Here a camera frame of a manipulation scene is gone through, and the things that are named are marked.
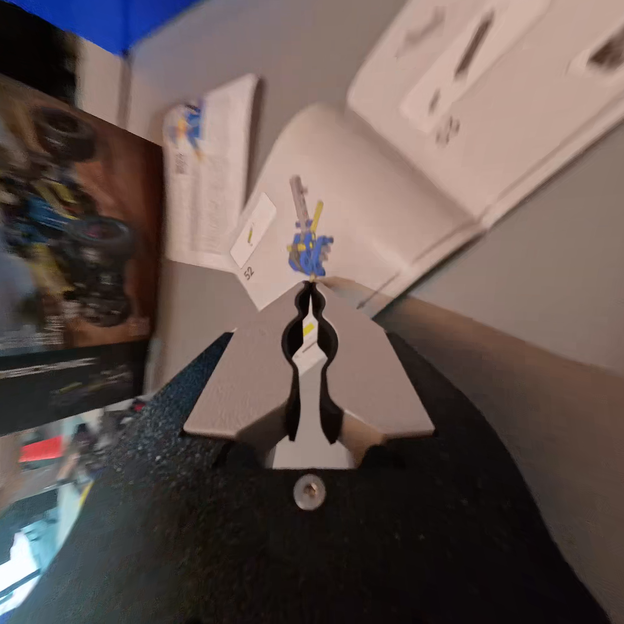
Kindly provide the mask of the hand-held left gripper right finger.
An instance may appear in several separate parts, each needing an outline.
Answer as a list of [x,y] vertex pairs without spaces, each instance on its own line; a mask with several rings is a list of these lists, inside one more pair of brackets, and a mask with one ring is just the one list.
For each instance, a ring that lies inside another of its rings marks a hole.
[[386,332],[320,283],[311,284],[321,370],[319,417],[329,443],[340,442],[356,466],[370,448],[435,431]]

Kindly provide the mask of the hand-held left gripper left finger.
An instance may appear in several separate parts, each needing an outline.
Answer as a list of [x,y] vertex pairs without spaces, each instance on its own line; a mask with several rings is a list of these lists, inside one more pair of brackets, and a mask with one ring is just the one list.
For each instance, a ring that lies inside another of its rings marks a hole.
[[235,442],[296,438],[309,283],[298,283],[232,334],[183,426],[188,435]]

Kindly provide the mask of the lego instruction booklet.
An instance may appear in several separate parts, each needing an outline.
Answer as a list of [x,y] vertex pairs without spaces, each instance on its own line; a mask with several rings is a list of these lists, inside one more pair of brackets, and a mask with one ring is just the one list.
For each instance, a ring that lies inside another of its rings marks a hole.
[[258,310],[314,277],[375,316],[622,118],[622,1],[409,1],[344,109],[275,141],[238,279]]

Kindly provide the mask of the lego set box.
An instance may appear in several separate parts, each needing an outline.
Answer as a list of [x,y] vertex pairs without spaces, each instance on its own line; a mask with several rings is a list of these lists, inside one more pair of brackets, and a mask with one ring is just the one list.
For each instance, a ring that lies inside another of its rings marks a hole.
[[163,205],[159,145],[1,76],[1,435],[141,394]]

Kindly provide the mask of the feedback leaflet with minifigure print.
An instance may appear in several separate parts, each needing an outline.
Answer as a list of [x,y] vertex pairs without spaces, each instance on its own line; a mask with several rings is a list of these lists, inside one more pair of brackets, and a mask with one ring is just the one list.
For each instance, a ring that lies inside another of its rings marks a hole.
[[245,206],[259,81],[245,74],[166,113],[167,259],[234,272],[230,240]]

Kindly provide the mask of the blue plastic bin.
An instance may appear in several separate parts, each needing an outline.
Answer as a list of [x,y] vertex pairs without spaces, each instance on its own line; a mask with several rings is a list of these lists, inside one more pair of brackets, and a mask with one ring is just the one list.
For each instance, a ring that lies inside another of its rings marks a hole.
[[120,55],[199,1],[10,1],[10,4]]

